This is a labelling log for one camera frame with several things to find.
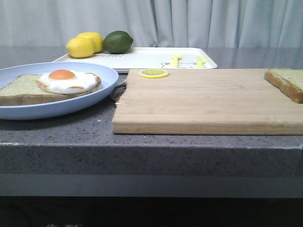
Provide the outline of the lemon slice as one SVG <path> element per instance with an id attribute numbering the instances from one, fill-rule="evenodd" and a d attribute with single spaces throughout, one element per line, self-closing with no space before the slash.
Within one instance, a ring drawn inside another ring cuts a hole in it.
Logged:
<path id="1" fill-rule="evenodd" d="M 159 79 L 169 75 L 169 72 L 164 69 L 144 69 L 138 72 L 138 75 L 148 79 Z"/>

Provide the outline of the light blue plate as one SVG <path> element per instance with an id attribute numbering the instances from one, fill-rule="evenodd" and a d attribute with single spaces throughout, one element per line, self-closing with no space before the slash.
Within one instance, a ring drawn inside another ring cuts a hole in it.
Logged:
<path id="1" fill-rule="evenodd" d="M 58 102 L 1 106 L 0 118 L 4 120 L 34 120 L 70 114 L 88 108 L 111 94 L 119 75 L 107 66 L 83 62 L 43 62 L 9 67 L 0 70 L 0 87 L 3 88 L 19 75 L 44 74 L 58 69 L 92 72 L 101 78 L 101 88 L 97 91 Z"/>

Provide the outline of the yellow plastic knife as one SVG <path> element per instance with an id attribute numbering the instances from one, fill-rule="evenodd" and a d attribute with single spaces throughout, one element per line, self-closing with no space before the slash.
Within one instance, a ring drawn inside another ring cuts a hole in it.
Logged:
<path id="1" fill-rule="evenodd" d="M 196 56 L 196 67 L 203 69 L 205 68 L 206 60 L 202 56 Z"/>

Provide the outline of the fried egg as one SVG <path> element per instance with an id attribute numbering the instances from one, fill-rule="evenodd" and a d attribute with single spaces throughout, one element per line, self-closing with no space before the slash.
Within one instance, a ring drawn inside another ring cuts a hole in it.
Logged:
<path id="1" fill-rule="evenodd" d="M 101 79 L 93 73 L 55 70 L 43 74 L 37 84 L 45 92 L 66 95 L 91 91 L 101 84 Z"/>

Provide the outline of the grey curtain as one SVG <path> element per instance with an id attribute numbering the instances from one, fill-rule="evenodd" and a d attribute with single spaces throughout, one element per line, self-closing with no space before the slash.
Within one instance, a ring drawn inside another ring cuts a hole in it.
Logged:
<path id="1" fill-rule="evenodd" d="M 64 46 L 123 30 L 140 47 L 303 45 L 300 0 L 3 0 L 2 46 Z"/>

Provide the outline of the white rectangular tray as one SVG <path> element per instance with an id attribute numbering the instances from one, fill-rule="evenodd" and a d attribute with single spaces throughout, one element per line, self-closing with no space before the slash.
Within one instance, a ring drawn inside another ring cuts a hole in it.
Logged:
<path id="1" fill-rule="evenodd" d="M 181 53 L 179 68 L 197 69 L 196 56 L 202 56 L 206 60 L 205 68 L 215 69 L 217 64 L 201 49 L 198 48 L 173 48 L 173 47 L 132 47 L 123 54 L 111 54 L 102 52 L 88 58 L 73 58 L 66 54 L 56 62 L 85 62 L 104 65 L 118 72 L 128 72 L 130 69 L 171 68 L 170 62 L 174 53 Z"/>

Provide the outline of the wooden cutting board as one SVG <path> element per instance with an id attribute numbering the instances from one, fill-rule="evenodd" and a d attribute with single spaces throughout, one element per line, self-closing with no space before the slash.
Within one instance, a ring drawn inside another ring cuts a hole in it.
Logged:
<path id="1" fill-rule="evenodd" d="M 131 69 L 114 133 L 302 135 L 303 106 L 264 79 L 264 69 L 170 69 L 147 79 Z"/>

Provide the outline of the green lime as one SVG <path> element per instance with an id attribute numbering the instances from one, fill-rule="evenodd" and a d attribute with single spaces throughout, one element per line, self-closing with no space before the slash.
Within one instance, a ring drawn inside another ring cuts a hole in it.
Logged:
<path id="1" fill-rule="evenodd" d="M 105 37 L 103 49 L 114 54 L 124 53 L 131 48 L 133 41 L 133 38 L 126 31 L 114 31 Z"/>

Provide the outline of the rear yellow lemon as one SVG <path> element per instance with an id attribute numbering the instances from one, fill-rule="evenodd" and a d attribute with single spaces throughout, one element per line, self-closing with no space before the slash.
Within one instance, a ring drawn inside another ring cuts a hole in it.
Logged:
<path id="1" fill-rule="evenodd" d="M 103 37 L 97 32 L 84 32 L 77 35 L 77 37 L 89 38 L 94 44 L 94 53 L 99 53 L 103 49 Z"/>

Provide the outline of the front yellow lemon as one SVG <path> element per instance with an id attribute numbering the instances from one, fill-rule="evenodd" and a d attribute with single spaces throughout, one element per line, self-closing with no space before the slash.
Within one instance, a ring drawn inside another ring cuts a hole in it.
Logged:
<path id="1" fill-rule="evenodd" d="M 85 37 L 75 37 L 66 44 L 68 54 L 73 58 L 86 58 L 94 54 L 94 43 Z"/>

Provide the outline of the bread slice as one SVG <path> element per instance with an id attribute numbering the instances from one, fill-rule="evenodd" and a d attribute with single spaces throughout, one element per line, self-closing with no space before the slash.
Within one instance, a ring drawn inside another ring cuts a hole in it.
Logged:
<path id="1" fill-rule="evenodd" d="M 91 91 L 77 94 L 54 94 L 43 91 L 37 80 L 43 74 L 20 75 L 0 89 L 1 106 L 44 104 L 80 97 L 95 92 L 101 84 Z"/>
<path id="2" fill-rule="evenodd" d="M 302 69 L 268 69 L 264 78 L 293 102 L 303 103 Z"/>

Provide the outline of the yellow lemon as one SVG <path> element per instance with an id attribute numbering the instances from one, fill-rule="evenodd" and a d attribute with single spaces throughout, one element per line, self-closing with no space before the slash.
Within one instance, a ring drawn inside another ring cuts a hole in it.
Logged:
<path id="1" fill-rule="evenodd" d="M 94 53 L 99 53 L 103 49 L 103 37 L 97 32 L 84 32 L 77 35 L 77 37 L 89 38 L 94 44 Z"/>
<path id="2" fill-rule="evenodd" d="M 94 43 L 85 37 L 75 37 L 66 44 L 68 54 L 73 58 L 86 58 L 94 54 Z"/>

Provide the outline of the yellow plastic fork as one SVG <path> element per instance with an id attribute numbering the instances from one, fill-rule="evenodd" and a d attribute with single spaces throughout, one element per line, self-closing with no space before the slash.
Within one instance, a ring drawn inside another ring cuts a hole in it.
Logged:
<path id="1" fill-rule="evenodd" d="M 174 67 L 174 68 L 178 68 L 179 67 L 179 60 L 182 59 L 182 54 L 181 53 L 174 53 L 172 56 L 172 60 L 170 62 L 170 66 Z"/>

